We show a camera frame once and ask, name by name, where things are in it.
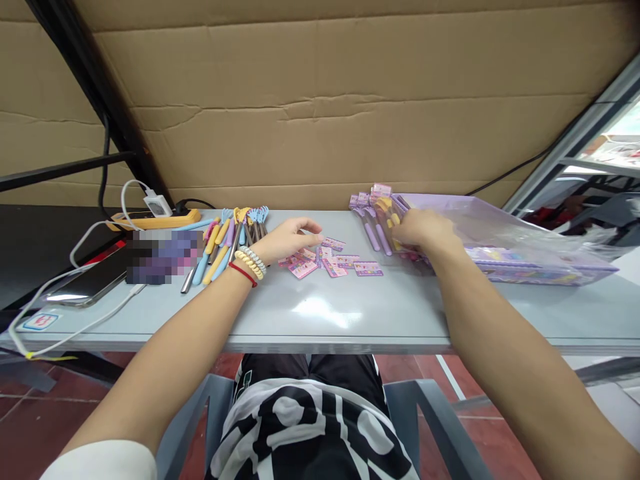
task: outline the left hand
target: left hand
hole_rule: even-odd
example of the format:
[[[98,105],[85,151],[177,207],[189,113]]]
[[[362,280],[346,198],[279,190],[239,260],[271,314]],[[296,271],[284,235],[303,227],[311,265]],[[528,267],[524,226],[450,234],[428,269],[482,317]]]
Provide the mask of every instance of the left hand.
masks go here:
[[[307,235],[301,230],[311,232]],[[314,247],[325,239],[319,235],[322,227],[306,217],[290,218],[258,240],[251,250],[260,257],[265,265],[293,255],[304,247]]]

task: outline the charger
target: charger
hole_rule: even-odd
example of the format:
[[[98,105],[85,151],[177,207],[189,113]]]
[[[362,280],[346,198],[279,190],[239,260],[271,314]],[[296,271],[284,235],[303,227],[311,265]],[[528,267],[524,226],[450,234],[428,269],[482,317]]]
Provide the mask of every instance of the charger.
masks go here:
[[[145,189],[147,196],[143,199],[150,212],[156,218],[166,218],[173,215],[164,195],[156,195],[152,189]]]

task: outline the yellow bracelet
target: yellow bracelet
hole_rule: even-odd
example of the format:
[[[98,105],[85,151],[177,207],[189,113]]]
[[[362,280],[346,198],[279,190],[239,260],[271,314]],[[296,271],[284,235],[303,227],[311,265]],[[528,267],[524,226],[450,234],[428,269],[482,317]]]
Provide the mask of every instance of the yellow bracelet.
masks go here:
[[[234,255],[237,259],[242,260],[244,263],[246,263],[249,266],[252,272],[255,273],[255,276],[258,277],[258,280],[262,280],[265,277],[262,274],[262,271],[260,270],[260,268],[255,264],[253,260],[251,260],[251,258],[249,258],[249,256],[246,253],[243,253],[240,250],[238,250],[234,253]]]

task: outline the shirt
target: shirt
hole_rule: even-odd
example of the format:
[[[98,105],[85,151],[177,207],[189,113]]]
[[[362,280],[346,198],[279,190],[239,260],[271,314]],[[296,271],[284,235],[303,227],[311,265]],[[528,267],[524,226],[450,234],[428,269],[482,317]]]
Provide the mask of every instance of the shirt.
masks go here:
[[[144,445],[108,440],[58,458],[41,480],[155,480]],[[418,480],[391,421],[346,389],[270,379],[240,396],[223,428],[208,479]]]

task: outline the power strip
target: power strip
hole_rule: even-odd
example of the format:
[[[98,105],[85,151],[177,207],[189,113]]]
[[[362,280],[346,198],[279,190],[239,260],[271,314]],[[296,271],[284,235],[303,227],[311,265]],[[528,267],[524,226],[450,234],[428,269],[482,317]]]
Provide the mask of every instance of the power strip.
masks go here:
[[[200,210],[198,209],[189,209],[189,213],[186,215],[180,215],[175,217],[163,217],[163,218],[146,218],[146,219],[131,219],[133,224],[142,229],[142,230],[154,230],[154,229],[166,229],[166,228],[178,228],[184,227],[185,225],[190,225],[192,223],[196,223],[201,218]],[[113,221],[120,223],[129,223],[125,218],[122,212],[116,213],[111,217]],[[111,230],[119,231],[118,227],[112,225],[110,223],[106,224]],[[124,225],[120,225],[124,230],[133,230],[132,227],[126,227]]]

